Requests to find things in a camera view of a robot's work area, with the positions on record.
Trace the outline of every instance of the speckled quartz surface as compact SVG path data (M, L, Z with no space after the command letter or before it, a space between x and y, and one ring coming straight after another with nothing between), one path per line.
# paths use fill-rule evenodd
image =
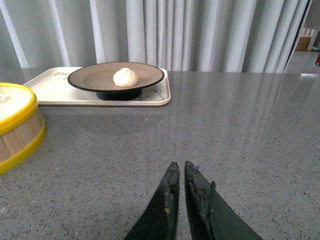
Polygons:
M5 68L0 82L44 71ZM41 107L44 142L0 176L0 239L121 240L176 161L189 240L189 160L263 239L319 240L320 76L168 76L161 107Z

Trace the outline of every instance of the cardboard box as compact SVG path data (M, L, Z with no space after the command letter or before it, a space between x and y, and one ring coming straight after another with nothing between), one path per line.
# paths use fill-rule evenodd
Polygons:
M298 45L295 48L296 52L299 51L307 51L308 45L310 43L311 36L310 35L301 35L298 41Z

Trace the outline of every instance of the countertop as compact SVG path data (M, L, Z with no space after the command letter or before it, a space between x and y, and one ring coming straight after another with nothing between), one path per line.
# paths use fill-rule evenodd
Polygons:
M0 82L44 71L0 68ZM121 240L172 161L178 240L191 239L185 161L264 240L320 239L320 75L168 77L165 106L41 106L43 143L0 176L0 239Z

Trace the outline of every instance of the black-rimmed plate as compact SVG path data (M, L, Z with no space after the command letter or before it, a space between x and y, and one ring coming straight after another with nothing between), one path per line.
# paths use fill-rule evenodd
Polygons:
M130 87L116 86L114 75L122 68L133 70L138 83ZM96 92L102 100L132 100L142 89L159 83L165 74L157 67L138 62L106 62L80 68L68 77L70 85L77 89Z

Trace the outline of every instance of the tray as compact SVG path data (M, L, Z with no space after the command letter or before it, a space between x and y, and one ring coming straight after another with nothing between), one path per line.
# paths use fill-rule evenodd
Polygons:
M24 85L35 93L41 106L145 106L156 107L167 104L171 99L168 72L164 79L142 90L142 94L130 101L105 101L95 92L85 91L71 86L68 76L81 67L51 68Z

